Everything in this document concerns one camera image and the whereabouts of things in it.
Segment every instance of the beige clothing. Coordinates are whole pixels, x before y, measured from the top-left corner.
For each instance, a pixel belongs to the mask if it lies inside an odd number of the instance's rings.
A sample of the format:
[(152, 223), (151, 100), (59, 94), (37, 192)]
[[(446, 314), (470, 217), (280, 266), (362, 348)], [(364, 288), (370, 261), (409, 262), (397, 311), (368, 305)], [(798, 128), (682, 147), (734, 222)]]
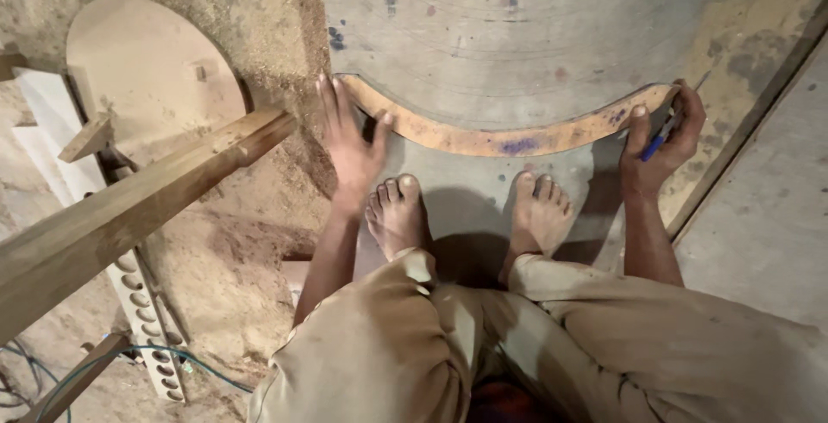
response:
[(472, 386), (504, 372), (561, 420), (828, 419), (816, 328), (540, 256), (516, 261), (508, 292), (436, 286), (433, 269), (405, 250), (322, 301), (248, 421), (461, 422)]

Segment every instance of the pen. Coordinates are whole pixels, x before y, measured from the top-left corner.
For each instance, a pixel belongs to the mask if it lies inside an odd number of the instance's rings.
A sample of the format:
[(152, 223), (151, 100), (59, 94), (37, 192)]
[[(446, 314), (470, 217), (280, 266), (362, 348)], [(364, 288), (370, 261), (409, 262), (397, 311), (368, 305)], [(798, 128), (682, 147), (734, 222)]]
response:
[[(699, 88), (701, 88), (701, 84), (704, 83), (705, 80), (707, 80), (707, 77), (709, 75), (710, 71), (705, 72), (705, 75), (701, 76), (701, 80), (699, 80), (699, 82), (696, 84), (696, 88), (694, 88), (694, 90), (698, 91)], [(644, 153), (641, 153), (641, 161), (647, 161), (650, 158), (652, 158), (654, 154), (656, 154), (656, 150), (658, 150), (658, 147), (661, 146), (662, 143), (664, 143), (664, 141), (668, 139), (670, 131), (673, 127), (678, 125), (679, 121), (681, 121), (683, 114), (684, 103), (682, 102), (676, 108), (676, 112), (675, 114), (673, 114), (673, 117), (671, 117), (670, 120), (667, 121), (666, 124), (664, 124), (664, 127), (662, 127), (662, 129), (658, 132), (658, 135), (652, 138), (650, 144), (647, 146), (647, 148), (644, 149)]]

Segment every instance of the hole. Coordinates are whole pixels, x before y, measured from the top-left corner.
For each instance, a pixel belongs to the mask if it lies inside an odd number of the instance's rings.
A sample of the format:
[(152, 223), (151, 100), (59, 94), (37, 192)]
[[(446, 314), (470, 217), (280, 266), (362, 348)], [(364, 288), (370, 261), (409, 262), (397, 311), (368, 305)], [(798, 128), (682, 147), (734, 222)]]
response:
[(166, 387), (167, 389), (178, 389), (178, 385), (176, 384), (176, 382), (172, 381), (169, 378), (165, 377), (164, 379), (160, 380), (160, 383), (163, 384), (164, 387)]
[(146, 321), (148, 323), (154, 323), (154, 322), (157, 321), (156, 317), (155, 317), (155, 314), (151, 310), (138, 309), (138, 310), (135, 310), (135, 314), (141, 320)]
[(170, 363), (170, 357), (167, 354), (161, 352), (160, 350), (153, 351), (152, 357), (161, 363)]
[(121, 278), (121, 282), (123, 282), (124, 285), (126, 285), (129, 289), (132, 289), (133, 291), (140, 291), (144, 288), (144, 284), (141, 283), (141, 280), (138, 279), (138, 276), (132, 274), (123, 275), (123, 277)]
[(181, 338), (180, 335), (170, 332), (166, 334), (166, 342), (170, 343), (171, 345), (181, 345), (184, 343), (184, 340)]
[(157, 324), (142, 324), (141, 331), (143, 331), (148, 336), (160, 338), (160, 328)]
[(134, 273), (138, 270), (138, 267), (133, 265), (129, 258), (123, 256), (119, 257), (119, 259), (115, 261), (115, 266), (117, 266), (121, 271), (127, 273)]
[(129, 299), (137, 307), (147, 308), (150, 306), (150, 300), (147, 298), (146, 295), (136, 292), (134, 294), (129, 295)]
[(160, 374), (162, 374), (162, 375), (164, 375), (164, 376), (167, 376), (167, 377), (170, 377), (170, 376), (173, 376), (173, 375), (175, 375), (175, 374), (176, 374), (176, 372), (172, 371), (172, 368), (170, 368), (170, 367), (169, 367), (169, 366), (167, 366), (167, 365), (158, 365), (158, 366), (156, 367), (156, 369), (158, 370), (158, 372), (159, 372)]
[(184, 396), (182, 396), (179, 391), (167, 391), (166, 396), (170, 397), (174, 401), (179, 401), (179, 402), (184, 401)]

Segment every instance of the bare foot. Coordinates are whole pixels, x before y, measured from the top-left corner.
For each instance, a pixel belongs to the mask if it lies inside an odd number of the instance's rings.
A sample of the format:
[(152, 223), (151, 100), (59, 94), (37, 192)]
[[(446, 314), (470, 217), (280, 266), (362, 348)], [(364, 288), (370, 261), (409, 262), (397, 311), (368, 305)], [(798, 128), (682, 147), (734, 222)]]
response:
[(536, 178), (524, 171), (518, 174), (515, 189), (512, 238), (498, 279), (503, 285), (515, 259), (524, 253), (552, 257), (569, 233), (574, 213), (569, 196), (548, 174)]
[(368, 196), (367, 228), (390, 261), (400, 250), (425, 248), (431, 240), (420, 183), (410, 174), (388, 179)]

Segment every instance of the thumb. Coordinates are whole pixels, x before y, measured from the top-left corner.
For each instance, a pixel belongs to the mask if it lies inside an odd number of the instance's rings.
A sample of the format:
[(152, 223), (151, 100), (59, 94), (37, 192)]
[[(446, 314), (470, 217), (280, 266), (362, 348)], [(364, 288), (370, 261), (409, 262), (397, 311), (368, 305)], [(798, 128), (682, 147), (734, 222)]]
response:
[(388, 111), (383, 112), (377, 118), (377, 127), (373, 131), (372, 149), (375, 156), (379, 158), (385, 157), (385, 144), (388, 140), (388, 132), (391, 130), (394, 123), (394, 116)]
[(650, 138), (650, 111), (647, 111), (646, 106), (636, 106), (633, 108), (632, 114), (629, 118), (629, 136), (627, 137), (627, 147), (624, 153), (638, 156), (644, 147), (647, 146), (647, 141)]

